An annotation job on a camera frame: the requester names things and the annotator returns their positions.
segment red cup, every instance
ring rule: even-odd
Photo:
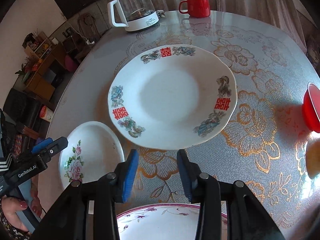
[[[186,2],[188,5],[188,11],[182,12],[181,5]],[[210,16],[209,0],[185,0],[179,4],[179,12],[185,14],[188,13],[192,17],[204,18]]]
[[[308,83],[308,89],[304,94],[302,116],[311,131],[320,133],[320,90],[313,84]]]

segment bowl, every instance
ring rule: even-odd
[[[320,133],[320,90],[309,82],[302,104],[303,119],[311,131]]]
[[[165,45],[141,53],[117,74],[109,115],[136,145],[175,150],[203,143],[227,125],[237,103],[232,71],[213,53]]]
[[[100,179],[124,162],[121,144],[114,132],[101,122],[85,122],[68,136],[68,147],[60,153],[59,170],[63,189],[72,181]]]
[[[117,216],[121,240],[194,240],[200,206],[162,203],[130,209]],[[221,240],[227,240],[227,215],[221,213]]]

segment human hand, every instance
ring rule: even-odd
[[[31,202],[31,209],[38,217],[40,217],[42,214],[42,206],[38,198],[38,190],[33,183],[31,183],[30,194],[33,199]],[[25,201],[22,201],[15,197],[4,196],[2,198],[1,206],[5,218],[13,227],[24,232],[29,231],[16,214],[17,211],[23,211],[28,208],[28,205]]]

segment electric kettle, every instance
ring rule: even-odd
[[[114,5],[122,23],[116,23]],[[124,27],[127,32],[137,31],[159,21],[151,0],[112,0],[108,3],[109,23],[113,27]]]

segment plate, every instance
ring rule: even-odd
[[[214,54],[190,45],[148,50],[125,65],[108,94],[117,129],[133,143],[184,149],[216,136],[237,103],[236,80]]]
[[[194,240],[200,206],[153,204],[130,209],[117,216],[121,240]],[[221,213],[221,240],[227,240],[227,215]]]
[[[101,122],[83,123],[67,139],[68,147],[61,151],[59,158],[63,189],[74,180],[96,181],[124,162],[117,136]]]

